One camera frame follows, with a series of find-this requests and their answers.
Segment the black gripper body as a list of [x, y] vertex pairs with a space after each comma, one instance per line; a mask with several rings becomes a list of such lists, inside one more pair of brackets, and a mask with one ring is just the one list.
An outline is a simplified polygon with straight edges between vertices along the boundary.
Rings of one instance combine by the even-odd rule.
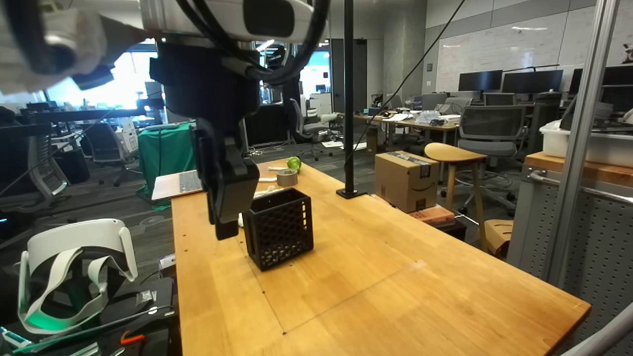
[[257, 80], [223, 65], [225, 55], [213, 47], [158, 43], [150, 76], [164, 86], [166, 108], [193, 118], [197, 152], [225, 150], [245, 154], [239, 122], [257, 108]]

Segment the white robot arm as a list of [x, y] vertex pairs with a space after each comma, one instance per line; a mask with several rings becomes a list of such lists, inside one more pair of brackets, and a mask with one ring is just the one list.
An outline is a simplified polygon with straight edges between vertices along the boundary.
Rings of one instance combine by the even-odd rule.
[[49, 9], [45, 0], [0, 0], [1, 92], [41, 90], [94, 74], [152, 37], [152, 76], [166, 108], [195, 122], [197, 175], [219, 239], [237, 233], [259, 169], [245, 157], [239, 120], [257, 108], [260, 82], [300, 72], [328, 21], [330, 0], [136, 0], [128, 25], [86, 5]]

